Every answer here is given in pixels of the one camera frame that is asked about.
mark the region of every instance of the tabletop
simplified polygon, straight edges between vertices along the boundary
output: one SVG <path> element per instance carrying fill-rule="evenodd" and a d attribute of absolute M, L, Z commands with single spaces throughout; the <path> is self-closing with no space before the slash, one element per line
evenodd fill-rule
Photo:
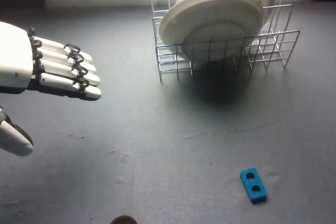
<path fill-rule="evenodd" d="M 151 9 L 1 12 L 2 21 L 93 57 L 95 102 L 25 91 L 0 105 L 34 140 L 0 153 L 0 223 L 305 223 L 336 221 L 336 3 L 297 5 L 287 69 L 222 81 L 156 66 Z M 253 205 L 239 178 L 268 192 Z"/>

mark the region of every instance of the white robotic hand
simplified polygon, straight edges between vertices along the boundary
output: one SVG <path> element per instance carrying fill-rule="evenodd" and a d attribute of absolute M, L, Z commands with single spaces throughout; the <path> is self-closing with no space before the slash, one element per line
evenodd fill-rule
<path fill-rule="evenodd" d="M 19 94 L 28 90 L 97 100 L 101 91 L 92 58 L 71 44 L 35 37 L 0 22 L 0 93 Z M 29 135 L 11 122 L 0 108 L 0 148 L 18 156 L 33 152 Z"/>

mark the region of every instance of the blue block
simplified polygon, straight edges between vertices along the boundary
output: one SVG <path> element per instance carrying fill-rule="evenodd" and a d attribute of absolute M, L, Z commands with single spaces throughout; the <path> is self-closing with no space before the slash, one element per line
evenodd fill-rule
<path fill-rule="evenodd" d="M 240 172 L 248 197 L 253 203 L 266 200 L 266 189 L 258 175 L 257 169 L 250 168 Z"/>

